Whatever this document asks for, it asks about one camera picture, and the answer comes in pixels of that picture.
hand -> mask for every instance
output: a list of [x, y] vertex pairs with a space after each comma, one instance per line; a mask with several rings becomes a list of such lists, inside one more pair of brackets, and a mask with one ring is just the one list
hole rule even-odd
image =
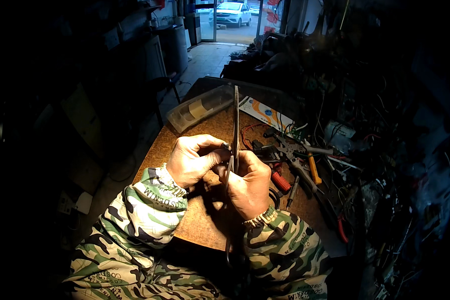
[[[270, 168], [252, 151], [238, 153], [240, 164], [237, 174], [230, 172], [228, 194], [236, 210], [245, 220], [250, 220], [268, 209], [268, 184]], [[223, 183], [227, 178], [227, 168], [218, 165], [213, 168]]]
[[166, 165], [168, 173], [179, 187], [191, 187], [213, 166], [230, 158], [230, 151], [221, 148], [223, 142], [209, 134], [179, 137]]

workbench surface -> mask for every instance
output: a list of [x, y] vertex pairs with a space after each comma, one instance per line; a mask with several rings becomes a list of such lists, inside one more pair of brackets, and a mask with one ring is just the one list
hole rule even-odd
[[[229, 82], [240, 87], [242, 98], [244, 96], [251, 96], [272, 108], [277, 108], [277, 105], [279, 105], [277, 99], [287, 102], [287, 107], [293, 105], [293, 103], [289, 103], [289, 101], [292, 100], [281, 91], [260, 87], [250, 83], [208, 77], [199, 78], [189, 90], [183, 101]], [[290, 113], [290, 117], [297, 118], [296, 116], [293, 116], [292, 113]], [[239, 122], [240, 128], [251, 124], [261, 123], [259, 120], [242, 111], [240, 111]], [[267, 126], [257, 126], [253, 129], [249, 129], [246, 132], [246, 138], [249, 140], [257, 139], [263, 144], [269, 144], [273, 139], [266, 139], [263, 137], [263, 133], [266, 129]], [[177, 133], [173, 126], [168, 122], [162, 128], [156, 140], [153, 142], [153, 145], [150, 147], [150, 150], [138, 169], [133, 183], [140, 181], [145, 168], [158, 167], [162, 165], [162, 163], [168, 161], [175, 140], [178, 137], [202, 134], [213, 135], [231, 143], [233, 140], [232, 107], [229, 106], [227, 109], [203, 120], [201, 123], [187, 128], [180, 134]], [[241, 141], [240, 148], [242, 150], [246, 149]], [[294, 176], [290, 173], [286, 163], [283, 163], [282, 169], [283, 177], [285, 177], [288, 182], [293, 182]], [[269, 182], [269, 186], [277, 190], [271, 181]], [[322, 190], [326, 189], [324, 184], [321, 184], [319, 187]], [[205, 175], [203, 182], [199, 182], [194, 187], [191, 187], [190, 194], [188, 195], [187, 213], [177, 226], [174, 236], [222, 251], [225, 250], [226, 236], [230, 235], [236, 237], [239, 235], [240, 237], [243, 237], [243, 232], [240, 232], [240, 223], [243, 222], [243, 220], [241, 220], [240, 215], [235, 211], [233, 205], [224, 200], [224, 190], [223, 185], [218, 180], [218, 176], [212, 171]], [[287, 195], [285, 195], [280, 199], [280, 209], [285, 209], [287, 198]], [[300, 187], [289, 211], [297, 214], [306, 223], [312, 226], [322, 239], [324, 247], [331, 257], [347, 255], [346, 245], [342, 243], [336, 232], [330, 230], [325, 224], [318, 201], [315, 197], [307, 199], [304, 190]]]

red pliers handle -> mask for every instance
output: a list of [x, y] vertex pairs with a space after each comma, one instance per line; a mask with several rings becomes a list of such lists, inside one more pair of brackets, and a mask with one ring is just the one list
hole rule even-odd
[[338, 215], [338, 219], [337, 219], [337, 222], [338, 222], [338, 233], [340, 234], [340, 238], [342, 239], [342, 241], [345, 244], [347, 244], [348, 243], [348, 238], [345, 235], [344, 227], [342, 225], [342, 220], [345, 220], [343, 212]]

street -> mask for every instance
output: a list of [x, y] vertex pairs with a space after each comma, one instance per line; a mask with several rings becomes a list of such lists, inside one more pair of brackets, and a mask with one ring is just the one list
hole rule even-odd
[[[226, 29], [217, 29], [217, 42], [250, 44], [257, 35], [258, 16], [252, 15], [250, 26], [243, 24], [240, 28], [227, 24]], [[213, 39], [213, 28], [208, 23], [208, 14], [200, 15], [200, 29], [202, 39]]]

window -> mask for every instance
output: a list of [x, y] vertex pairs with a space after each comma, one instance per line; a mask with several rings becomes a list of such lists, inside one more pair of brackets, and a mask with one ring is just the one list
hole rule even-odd
[[238, 11], [240, 9], [241, 4], [240, 3], [228, 3], [228, 2], [224, 2], [222, 4], [220, 4], [217, 9], [218, 10], [233, 10], [233, 11]]

